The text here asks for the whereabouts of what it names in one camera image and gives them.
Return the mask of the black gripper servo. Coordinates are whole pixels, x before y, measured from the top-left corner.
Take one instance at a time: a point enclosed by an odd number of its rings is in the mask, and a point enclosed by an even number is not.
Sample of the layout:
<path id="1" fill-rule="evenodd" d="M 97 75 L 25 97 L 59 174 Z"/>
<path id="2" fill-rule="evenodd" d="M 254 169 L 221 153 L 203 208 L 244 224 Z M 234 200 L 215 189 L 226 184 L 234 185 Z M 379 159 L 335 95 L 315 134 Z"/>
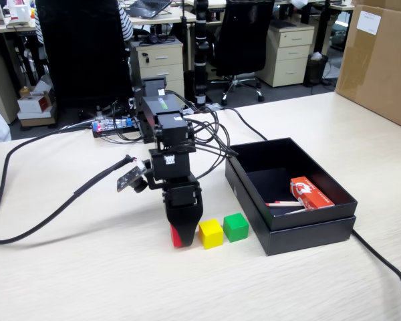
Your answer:
<path id="1" fill-rule="evenodd" d="M 162 191 L 173 246 L 191 246 L 201 219 L 200 184 L 198 181 L 168 181 Z"/>

